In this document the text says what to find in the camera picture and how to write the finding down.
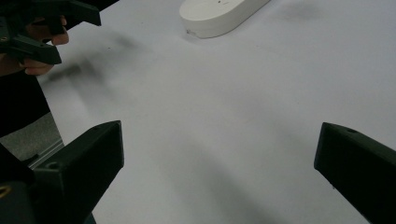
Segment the black object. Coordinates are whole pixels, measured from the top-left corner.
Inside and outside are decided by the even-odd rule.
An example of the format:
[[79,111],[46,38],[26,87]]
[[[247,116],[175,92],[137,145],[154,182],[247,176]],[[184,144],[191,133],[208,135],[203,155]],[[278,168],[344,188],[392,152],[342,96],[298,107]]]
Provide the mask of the black object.
[[26,25],[44,18],[53,35],[63,34],[60,16],[101,25],[97,7],[76,0],[17,0],[0,5],[0,53],[23,63],[24,58],[48,64],[61,63],[56,47],[31,38]]
[[323,123],[315,168],[371,223],[396,223],[396,151]]
[[[5,159],[0,158],[0,164],[10,164]],[[122,166],[120,122],[95,126],[44,160],[33,173],[25,171],[27,180],[8,175],[7,182],[0,182],[0,223],[82,224],[92,220],[93,208]]]

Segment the tabletop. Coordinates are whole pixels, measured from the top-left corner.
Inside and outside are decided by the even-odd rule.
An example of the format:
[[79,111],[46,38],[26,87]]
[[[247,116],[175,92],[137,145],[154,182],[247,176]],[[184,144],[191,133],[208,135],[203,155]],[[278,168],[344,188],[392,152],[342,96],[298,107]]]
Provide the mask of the tabletop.
[[38,78],[66,144],[122,123],[97,222],[368,223],[313,164],[323,122],[396,148],[396,1],[272,0],[208,39],[182,2],[120,0]]

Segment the white power strip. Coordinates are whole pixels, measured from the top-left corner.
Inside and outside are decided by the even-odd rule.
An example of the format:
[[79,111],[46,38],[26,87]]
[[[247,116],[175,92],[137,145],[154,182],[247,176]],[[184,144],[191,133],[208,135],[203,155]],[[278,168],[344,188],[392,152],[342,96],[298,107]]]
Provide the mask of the white power strip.
[[187,33],[200,38],[224,35],[270,0],[186,0],[179,13]]

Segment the hole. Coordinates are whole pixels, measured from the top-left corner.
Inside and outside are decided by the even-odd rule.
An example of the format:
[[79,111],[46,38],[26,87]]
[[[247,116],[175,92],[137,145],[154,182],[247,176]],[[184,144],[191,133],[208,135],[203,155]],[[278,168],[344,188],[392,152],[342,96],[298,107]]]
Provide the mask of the hole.
[[346,131],[349,133],[357,133],[355,130],[352,130],[352,129],[346,129]]
[[11,190],[12,190],[11,186],[0,187],[0,199],[6,197],[11,192]]
[[53,162],[48,163],[46,165],[46,167],[51,170],[58,170],[59,168],[61,168],[61,165],[58,162],[53,161]]

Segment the white plastic object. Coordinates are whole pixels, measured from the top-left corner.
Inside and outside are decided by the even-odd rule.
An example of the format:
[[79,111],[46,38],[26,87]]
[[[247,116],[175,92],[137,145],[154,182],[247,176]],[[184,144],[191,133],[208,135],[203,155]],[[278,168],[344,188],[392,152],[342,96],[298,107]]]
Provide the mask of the white plastic object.
[[188,34],[200,38],[224,35],[270,0],[186,0],[180,17]]

